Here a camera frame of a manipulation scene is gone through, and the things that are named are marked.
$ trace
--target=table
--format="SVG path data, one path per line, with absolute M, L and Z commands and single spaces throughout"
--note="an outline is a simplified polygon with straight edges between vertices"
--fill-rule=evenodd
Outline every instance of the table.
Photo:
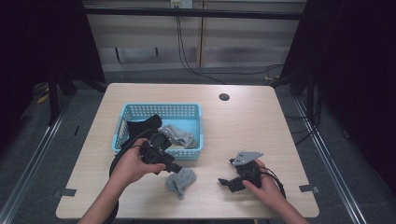
M 227 93 L 228 101 L 219 95 Z M 126 103 L 197 103 L 203 110 L 204 148 L 197 161 L 181 161 L 197 180 L 180 200 L 165 186 L 170 174 L 145 175 L 120 197 L 118 218 L 268 218 L 277 217 L 247 190 L 231 193 L 218 178 L 237 177 L 229 159 L 239 151 L 263 152 L 261 160 L 284 184 L 288 200 L 304 217 L 316 217 L 308 181 L 274 89 L 263 86 L 192 84 L 120 84 L 108 86 L 76 166 L 66 186 L 59 218 L 80 218 L 108 180 L 114 158 L 111 140 Z

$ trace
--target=black plastic part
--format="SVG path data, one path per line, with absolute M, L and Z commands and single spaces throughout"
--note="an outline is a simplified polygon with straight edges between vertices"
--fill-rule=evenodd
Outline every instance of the black plastic part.
M 166 153 L 165 150 L 172 146 L 169 139 L 162 133 L 155 133 L 148 142 L 140 148 L 142 162 L 147 164 L 163 163 L 168 173 L 178 173 L 183 168 L 174 163 L 175 157 Z
M 237 165 L 235 166 L 235 168 L 236 172 L 239 174 L 237 178 L 230 181 L 225 179 L 219 179 L 220 184 L 223 186 L 227 186 L 232 193 L 245 189 L 245 186 L 242 184 L 243 180 L 248 180 L 257 188 L 260 188 L 262 186 L 262 173 L 260 171 L 259 165 L 255 161 L 251 161 L 245 165 Z

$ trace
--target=gray object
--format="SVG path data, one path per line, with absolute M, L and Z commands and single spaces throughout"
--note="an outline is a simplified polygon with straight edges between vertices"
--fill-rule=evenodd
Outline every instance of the gray object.
M 250 161 L 253 161 L 254 159 L 259 158 L 262 156 L 262 152 L 246 152 L 246 151 L 241 151 L 238 153 L 236 156 L 235 160 L 233 161 L 233 165 L 244 165 Z
M 172 144 L 179 143 L 184 148 L 193 148 L 197 146 L 197 143 L 194 140 L 194 134 L 184 133 L 173 125 L 165 125 L 159 128 L 158 131 L 165 134 Z
M 166 187 L 177 193 L 178 198 L 182 199 L 186 187 L 191 185 L 196 179 L 197 176 L 192 169 L 183 167 L 177 174 L 169 175 L 166 179 Z

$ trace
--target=blue basket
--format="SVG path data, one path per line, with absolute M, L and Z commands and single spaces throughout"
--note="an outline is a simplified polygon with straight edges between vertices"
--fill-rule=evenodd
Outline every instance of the blue basket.
M 129 138 L 127 121 L 143 121 L 153 115 L 160 116 L 164 125 L 173 125 L 185 133 L 192 133 L 197 143 L 195 148 L 170 146 L 166 152 L 179 161 L 196 161 L 204 145 L 202 109 L 197 104 L 126 104 L 114 132 L 112 149 L 118 153 L 122 143 Z

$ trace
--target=gray plastic part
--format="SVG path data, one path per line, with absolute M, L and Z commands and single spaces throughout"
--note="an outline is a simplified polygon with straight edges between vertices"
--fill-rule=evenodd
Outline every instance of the gray plastic part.
M 236 156 L 235 160 L 233 161 L 233 165 L 245 165 L 251 161 L 254 161 L 254 159 L 259 158 L 262 156 L 262 152 L 246 152 L 246 151 L 241 151 L 238 153 Z

